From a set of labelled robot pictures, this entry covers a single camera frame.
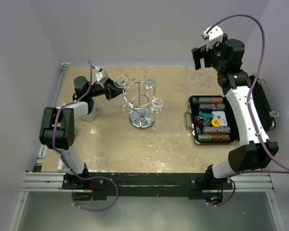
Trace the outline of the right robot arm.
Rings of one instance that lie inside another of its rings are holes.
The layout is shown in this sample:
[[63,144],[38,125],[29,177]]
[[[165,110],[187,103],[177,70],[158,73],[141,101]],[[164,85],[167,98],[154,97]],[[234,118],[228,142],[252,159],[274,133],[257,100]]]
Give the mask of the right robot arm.
[[228,158],[214,164],[212,173],[205,177],[205,184],[216,189],[222,178],[244,170],[263,169],[278,152],[278,144],[270,141],[267,131],[275,126],[270,117],[270,107],[263,91],[253,93],[256,76],[249,76],[241,69],[245,45],[237,39],[229,39],[226,33],[205,36],[207,45],[192,49],[195,69],[205,67],[217,71],[217,81],[230,104],[236,122],[240,146],[229,152]]

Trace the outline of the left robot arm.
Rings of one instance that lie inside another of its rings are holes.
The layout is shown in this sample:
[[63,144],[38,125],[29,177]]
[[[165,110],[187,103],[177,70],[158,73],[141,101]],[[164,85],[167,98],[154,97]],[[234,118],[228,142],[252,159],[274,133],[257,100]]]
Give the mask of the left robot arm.
[[95,97],[104,95],[107,100],[116,98],[122,94],[122,86],[110,78],[102,78],[102,82],[92,84],[84,76],[76,77],[73,83],[75,93],[71,103],[44,109],[39,140],[58,154],[68,174],[75,175],[73,183],[78,188],[85,189],[90,184],[90,177],[83,173],[86,165],[73,147],[76,137],[75,120],[81,118],[92,122],[100,112],[100,105]]

